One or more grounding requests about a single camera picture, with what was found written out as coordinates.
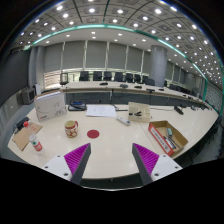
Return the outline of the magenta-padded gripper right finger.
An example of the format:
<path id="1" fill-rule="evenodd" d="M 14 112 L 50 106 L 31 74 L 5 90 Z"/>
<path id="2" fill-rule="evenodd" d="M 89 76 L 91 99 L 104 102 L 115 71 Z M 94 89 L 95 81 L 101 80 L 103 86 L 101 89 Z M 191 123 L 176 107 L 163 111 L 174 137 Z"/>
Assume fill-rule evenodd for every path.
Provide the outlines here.
<path id="1" fill-rule="evenodd" d="M 147 185 L 182 169 L 166 154 L 158 155 L 134 143 L 132 154 L 135 158 L 143 185 Z"/>

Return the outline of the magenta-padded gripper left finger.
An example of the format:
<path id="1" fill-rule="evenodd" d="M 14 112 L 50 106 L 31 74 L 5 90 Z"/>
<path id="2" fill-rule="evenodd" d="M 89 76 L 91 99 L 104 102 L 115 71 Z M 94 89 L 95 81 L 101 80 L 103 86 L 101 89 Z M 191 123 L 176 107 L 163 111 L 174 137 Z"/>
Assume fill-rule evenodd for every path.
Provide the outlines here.
<path id="1" fill-rule="evenodd" d="M 66 155 L 56 155 L 42 169 L 79 185 L 90 154 L 91 144 L 87 143 Z"/>

